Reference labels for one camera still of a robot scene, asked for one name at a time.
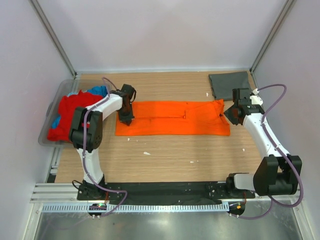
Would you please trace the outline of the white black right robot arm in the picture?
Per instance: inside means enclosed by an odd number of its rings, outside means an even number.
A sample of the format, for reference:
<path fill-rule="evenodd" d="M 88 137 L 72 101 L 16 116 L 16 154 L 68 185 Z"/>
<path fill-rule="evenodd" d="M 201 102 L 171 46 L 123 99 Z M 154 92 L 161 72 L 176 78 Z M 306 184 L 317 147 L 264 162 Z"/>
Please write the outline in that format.
<path fill-rule="evenodd" d="M 249 190 L 259 196 L 294 195 L 302 160 L 278 141 L 264 116 L 262 99 L 248 88 L 234 88 L 232 101 L 224 115 L 233 125 L 242 125 L 250 133 L 262 160 L 254 174 L 229 174 L 227 180 L 231 182 L 225 185 L 226 194 L 237 198 Z"/>

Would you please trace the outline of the orange t shirt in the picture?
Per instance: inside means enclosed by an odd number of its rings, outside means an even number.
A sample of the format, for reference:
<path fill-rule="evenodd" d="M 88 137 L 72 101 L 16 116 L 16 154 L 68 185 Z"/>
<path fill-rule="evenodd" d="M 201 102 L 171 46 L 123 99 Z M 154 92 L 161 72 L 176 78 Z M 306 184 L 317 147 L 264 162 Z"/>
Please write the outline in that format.
<path fill-rule="evenodd" d="M 116 121 L 116 136 L 214 135 L 229 136 L 224 101 L 137 101 L 127 126 Z"/>

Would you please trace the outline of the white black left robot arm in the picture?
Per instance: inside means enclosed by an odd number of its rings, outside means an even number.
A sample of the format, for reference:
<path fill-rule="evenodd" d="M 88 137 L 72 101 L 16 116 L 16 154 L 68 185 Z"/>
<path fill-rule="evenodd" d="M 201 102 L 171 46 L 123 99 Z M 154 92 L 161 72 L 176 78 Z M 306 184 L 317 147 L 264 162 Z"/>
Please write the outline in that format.
<path fill-rule="evenodd" d="M 77 199 L 101 200 L 105 197 L 105 176 L 101 169 L 99 146 L 103 138 L 103 121 L 117 112 L 119 121 L 130 126 L 134 117 L 132 103 L 136 90 L 128 84 L 107 92 L 106 97 L 86 107 L 76 107 L 69 140 L 81 157 L 83 180 L 77 187 Z"/>

